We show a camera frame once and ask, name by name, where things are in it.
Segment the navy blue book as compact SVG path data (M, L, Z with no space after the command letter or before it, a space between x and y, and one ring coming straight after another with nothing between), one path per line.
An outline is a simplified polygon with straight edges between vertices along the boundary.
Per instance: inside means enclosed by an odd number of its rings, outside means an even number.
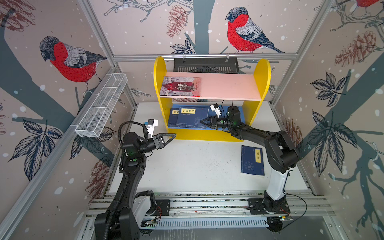
M242 146L241 173L254 176L265 175L262 148Z
M208 117L209 109L205 107L180 107L176 126L181 129L200 129L207 127L201 124L201 120Z
M179 116L179 108L171 108L169 119L168 119L169 129L177 128L178 116Z

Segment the red illustrated book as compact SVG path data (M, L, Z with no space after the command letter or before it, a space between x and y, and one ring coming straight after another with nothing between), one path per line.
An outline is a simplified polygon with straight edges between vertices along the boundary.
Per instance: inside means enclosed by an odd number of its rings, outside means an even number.
M160 96L200 97L201 79L194 77L164 77Z

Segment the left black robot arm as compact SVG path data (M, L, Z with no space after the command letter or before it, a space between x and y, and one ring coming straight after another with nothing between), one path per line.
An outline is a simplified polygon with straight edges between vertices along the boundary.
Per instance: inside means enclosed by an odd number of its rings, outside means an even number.
M147 234L140 228L147 214L160 212L153 191L138 192L138 185L147 165L147 153L165 148L176 134L157 134L149 136L144 124L143 136L135 132L125 135L118 131L118 140L123 151L119 173L123 175L118 191L107 208L95 220L97 240L138 240L141 234Z

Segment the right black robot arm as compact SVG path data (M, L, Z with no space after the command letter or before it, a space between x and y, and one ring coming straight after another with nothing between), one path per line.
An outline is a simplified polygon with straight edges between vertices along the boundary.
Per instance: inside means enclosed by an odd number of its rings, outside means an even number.
M231 136L259 144L266 149L272 170L269 185L264 192L263 205L269 214L280 210L286 204L285 186L289 172L299 161L299 152L289 135L285 131L268 132L244 124L236 106L228 107L224 118L212 116L200 123L214 130L227 128Z

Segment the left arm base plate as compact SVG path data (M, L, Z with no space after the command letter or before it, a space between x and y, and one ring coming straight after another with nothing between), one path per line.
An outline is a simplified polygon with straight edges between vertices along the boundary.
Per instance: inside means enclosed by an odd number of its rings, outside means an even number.
M170 208L171 208L171 201L170 200L156 200L156 206L151 207L145 216L169 216L170 214Z

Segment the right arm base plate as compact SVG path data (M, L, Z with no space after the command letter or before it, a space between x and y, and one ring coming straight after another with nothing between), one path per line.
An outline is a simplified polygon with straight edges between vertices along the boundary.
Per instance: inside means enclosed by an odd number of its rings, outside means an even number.
M271 199L248 199L247 209L252 215L290 215L291 211L287 203L286 197L280 200L271 200Z

